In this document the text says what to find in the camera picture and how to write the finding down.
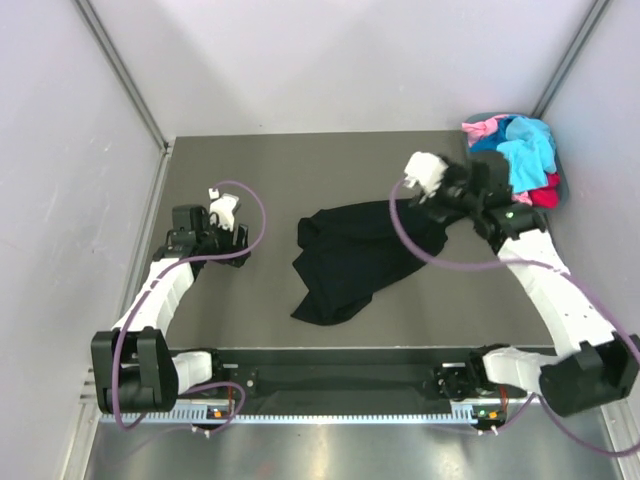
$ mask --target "laundry basket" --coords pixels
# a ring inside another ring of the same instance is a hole
[[[478,113],[478,114],[472,115],[471,117],[467,118],[464,122],[465,123],[483,122],[485,120],[488,120],[491,117],[495,117],[496,115],[501,115],[501,114],[504,114],[504,113],[505,112]],[[528,116],[528,115],[524,115],[522,113],[512,113],[510,115],[522,115],[522,116],[525,116],[525,117]],[[469,142],[467,141],[467,135],[466,134],[463,134],[462,137],[463,137],[465,151],[466,151],[467,159],[468,159],[469,155],[470,155]],[[556,156],[555,156],[555,163],[556,163],[556,169],[557,169],[558,173],[560,174],[560,184],[556,187],[556,191],[558,192],[558,205],[556,207],[554,207],[554,208],[536,207],[537,210],[539,210],[540,212],[543,212],[543,213],[552,212],[554,210],[557,210],[557,209],[561,208],[567,202],[567,198],[569,197],[569,187],[568,187],[567,177],[564,174],[564,171],[562,170],[562,164],[560,163],[560,159],[558,158],[557,150],[556,150]]]

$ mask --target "white wall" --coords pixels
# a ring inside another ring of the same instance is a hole
[[[551,218],[558,248],[638,334],[639,24],[640,3],[612,2],[545,116],[571,189],[569,203]],[[640,387],[631,404],[640,424]]]
[[[0,2],[0,61],[0,476],[51,479],[160,157],[72,2]]]
[[[92,0],[176,135],[442,130],[530,111],[585,0]]]

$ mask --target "black garment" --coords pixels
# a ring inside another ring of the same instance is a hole
[[[440,253],[445,228],[461,217],[437,223],[423,209],[410,208],[409,200],[398,202],[398,214],[411,239],[431,255]],[[291,316],[316,325],[351,319],[374,292],[424,265],[396,236],[386,201],[320,210],[303,218],[298,245],[303,252],[293,267],[309,293]]]

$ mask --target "metal floor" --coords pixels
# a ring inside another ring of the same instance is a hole
[[[185,295],[169,335],[172,347],[470,346],[495,342],[550,345],[546,328],[506,270],[462,274],[426,266],[374,295],[354,319],[318,327],[289,315],[306,294],[291,262],[296,226],[321,208],[386,199],[418,150],[461,158],[456,132],[351,133],[179,138],[152,238],[164,242],[171,208],[207,205],[216,181],[250,185],[268,211],[266,237],[240,270],[208,265]],[[259,212],[247,195],[239,219],[255,238]],[[470,224],[449,228],[442,256],[493,258]],[[584,439],[607,446],[599,410],[571,418]],[[87,479],[598,479],[619,477],[614,461],[558,432],[539,406],[498,437],[477,438],[425,426],[235,425],[206,441],[162,435],[113,469],[150,435],[100,425]],[[105,469],[104,456],[110,464]]]
[[[267,234],[240,270],[208,265],[185,295],[168,333],[174,347],[550,345],[548,332],[506,270],[456,273],[426,266],[374,295],[352,320],[318,327],[289,315],[306,294],[291,266],[297,223],[319,209],[384,200],[415,151],[463,158],[458,132],[392,132],[179,138],[169,166],[152,251],[171,227],[171,208],[208,205],[208,188],[233,179],[264,201]],[[238,218],[258,234],[248,194]],[[448,230],[443,258],[494,259],[471,224]]]
[[[599,411],[567,424],[581,438],[611,448]],[[130,457],[137,445],[166,428],[143,425],[123,433],[115,425],[101,424],[85,479],[621,478],[615,461],[572,443],[536,405],[497,437],[420,425],[236,425],[210,440],[188,431],[170,432]]]

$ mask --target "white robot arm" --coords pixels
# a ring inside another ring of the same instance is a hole
[[[637,362],[585,295],[556,273],[568,269],[543,216],[511,201],[508,168],[497,152],[482,152],[470,167],[419,152],[405,169],[405,185],[420,187],[418,204],[426,211],[434,210],[436,216],[443,210],[465,212],[500,260],[533,260],[555,270],[507,265],[545,322],[556,355],[504,345],[485,347],[467,362],[472,383],[478,390],[511,385],[537,393],[562,416],[626,397]],[[632,339],[640,343],[637,336]]]
[[[215,375],[218,359],[212,350],[187,351],[172,356],[164,340],[182,296],[195,282],[204,262],[181,263],[167,271],[162,281],[158,280],[162,272],[184,258],[231,253],[247,247],[246,225],[239,225],[235,231],[239,198],[220,195],[215,189],[209,190],[209,198],[208,211],[199,205],[173,209],[173,229],[167,234],[166,244],[154,254],[147,280],[132,307],[111,331],[98,332],[91,343],[98,404],[104,412],[111,411],[115,340],[134,305],[143,296],[144,302],[129,325],[120,362],[122,411],[169,410],[178,395]],[[240,267],[248,256],[224,263]]]

